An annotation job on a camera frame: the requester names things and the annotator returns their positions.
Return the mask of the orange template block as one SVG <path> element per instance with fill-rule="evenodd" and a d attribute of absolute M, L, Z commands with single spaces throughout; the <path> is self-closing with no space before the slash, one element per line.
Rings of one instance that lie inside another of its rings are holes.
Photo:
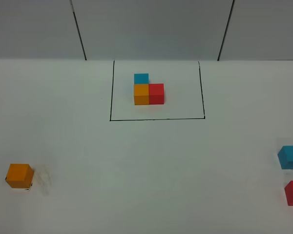
<path fill-rule="evenodd" d="M 149 85 L 134 84 L 134 104 L 149 105 Z"/>

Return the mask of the red template block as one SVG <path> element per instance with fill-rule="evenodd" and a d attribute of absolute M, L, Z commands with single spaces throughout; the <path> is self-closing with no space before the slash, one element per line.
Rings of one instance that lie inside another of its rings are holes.
<path fill-rule="evenodd" d="M 164 84 L 149 84 L 149 104 L 150 105 L 158 105 L 164 104 L 165 102 L 165 92 L 164 92 Z"/>

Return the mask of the blue template block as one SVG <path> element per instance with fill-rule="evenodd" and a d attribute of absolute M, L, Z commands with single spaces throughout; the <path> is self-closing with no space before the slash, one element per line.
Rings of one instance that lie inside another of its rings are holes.
<path fill-rule="evenodd" d="M 134 74 L 134 84 L 149 84 L 149 74 L 148 73 Z"/>

